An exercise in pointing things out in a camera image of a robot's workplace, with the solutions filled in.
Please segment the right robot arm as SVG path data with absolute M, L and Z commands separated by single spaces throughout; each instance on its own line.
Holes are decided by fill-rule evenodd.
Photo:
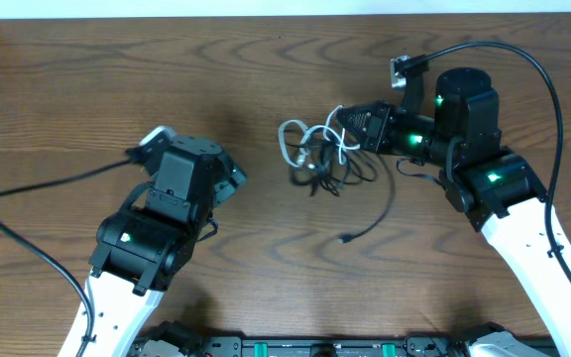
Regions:
M 508 264 L 562 356 L 571 356 L 571 244 L 530 164 L 502 145 L 500 97 L 487 73 L 458 67 L 440 74 L 435 115 L 418 114 L 421 76 L 403 103 L 342 108 L 336 118 L 360 149 L 439 167 L 445 197 Z

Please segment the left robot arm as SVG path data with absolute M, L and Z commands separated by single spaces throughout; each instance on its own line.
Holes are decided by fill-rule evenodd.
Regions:
M 160 127 L 127 156 L 149 180 L 102 221 L 80 307 L 62 356 L 124 356 L 190 260 L 212 212 L 246 176 L 217 143 Z

